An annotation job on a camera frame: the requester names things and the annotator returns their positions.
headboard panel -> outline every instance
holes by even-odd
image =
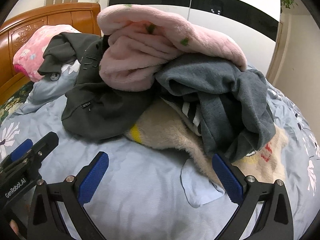
[[[97,24],[100,5],[97,3],[64,3],[45,6],[19,14],[0,28],[0,104],[5,94],[15,92],[14,84],[24,84],[28,78],[16,73],[13,56],[33,33],[43,25],[69,24],[82,33],[101,35]]]

floral pillow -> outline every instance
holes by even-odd
[[[62,32],[80,33],[71,25],[44,25],[31,36],[13,57],[13,66],[16,72],[22,72],[33,82],[38,82],[38,69],[44,61],[42,55],[53,36]]]
[[[15,110],[18,109],[26,100],[33,89],[33,82],[25,84],[22,88],[20,88],[17,92],[13,94],[13,96],[8,99],[2,106],[0,106],[0,127],[2,121],[10,114],[12,114]]]

metal bolt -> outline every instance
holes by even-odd
[[[256,178],[254,176],[251,176],[251,175],[247,176],[247,181],[255,182],[255,180],[256,180]]]
[[[44,183],[43,179],[38,179],[37,180],[37,185],[41,186]]]
[[[282,181],[282,180],[277,179],[277,184],[278,184],[279,186],[282,186],[284,183],[283,183],[283,181]]]
[[[66,177],[66,182],[73,182],[74,180],[75,180],[75,176],[70,175]]]

gray wool garment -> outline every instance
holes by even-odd
[[[276,133],[260,71],[241,72],[226,59],[188,53],[168,62],[156,80],[163,97],[170,93],[200,103],[201,135],[210,157],[222,153],[234,162],[260,150]]]

blue textured pad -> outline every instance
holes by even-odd
[[[212,157],[212,168],[228,193],[230,200],[240,205],[243,201],[243,188],[218,154]]]
[[[104,152],[79,186],[78,201],[81,206],[90,202],[108,166],[109,156]]]
[[[11,161],[14,162],[21,158],[28,150],[32,148],[32,146],[33,142],[30,139],[25,140],[11,153]]]

